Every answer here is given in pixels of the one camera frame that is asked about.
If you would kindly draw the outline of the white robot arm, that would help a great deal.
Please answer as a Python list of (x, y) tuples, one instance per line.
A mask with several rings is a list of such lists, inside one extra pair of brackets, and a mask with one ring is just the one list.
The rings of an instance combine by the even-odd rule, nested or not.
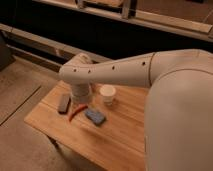
[(147, 87), (146, 171), (213, 171), (213, 53), (161, 51), (99, 64), (80, 53), (59, 75), (77, 99), (91, 83)]

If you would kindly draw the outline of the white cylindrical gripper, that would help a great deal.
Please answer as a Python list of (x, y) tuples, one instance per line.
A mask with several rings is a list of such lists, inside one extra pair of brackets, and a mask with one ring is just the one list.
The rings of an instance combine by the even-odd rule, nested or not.
[(71, 98), (76, 103), (89, 103), (91, 101), (91, 88), (89, 84), (73, 85)]

